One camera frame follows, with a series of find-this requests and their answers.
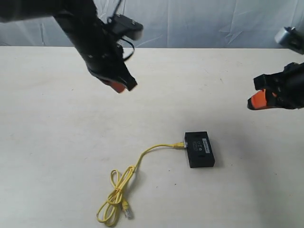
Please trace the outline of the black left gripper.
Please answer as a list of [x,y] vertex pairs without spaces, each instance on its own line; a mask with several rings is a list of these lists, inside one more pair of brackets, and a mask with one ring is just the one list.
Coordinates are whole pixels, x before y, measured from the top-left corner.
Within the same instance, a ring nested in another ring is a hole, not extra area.
[[80,42],[80,55],[89,73],[115,92],[131,91],[137,86],[135,78],[126,67],[124,50],[116,40]]

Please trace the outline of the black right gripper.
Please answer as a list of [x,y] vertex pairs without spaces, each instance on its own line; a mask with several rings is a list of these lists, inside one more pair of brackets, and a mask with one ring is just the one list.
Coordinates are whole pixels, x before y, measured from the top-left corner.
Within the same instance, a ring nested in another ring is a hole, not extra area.
[[304,65],[290,63],[282,72],[262,74],[254,78],[257,93],[247,100],[249,110],[304,107]]

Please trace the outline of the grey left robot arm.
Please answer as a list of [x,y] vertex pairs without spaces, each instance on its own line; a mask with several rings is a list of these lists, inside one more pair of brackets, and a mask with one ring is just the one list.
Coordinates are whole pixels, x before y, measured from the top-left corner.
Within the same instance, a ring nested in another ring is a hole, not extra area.
[[121,93],[133,90],[137,82],[125,62],[119,40],[128,44],[138,40],[143,25],[119,14],[119,4],[113,14],[102,22],[92,0],[2,0],[2,23],[53,17],[72,42],[89,73],[105,85]]

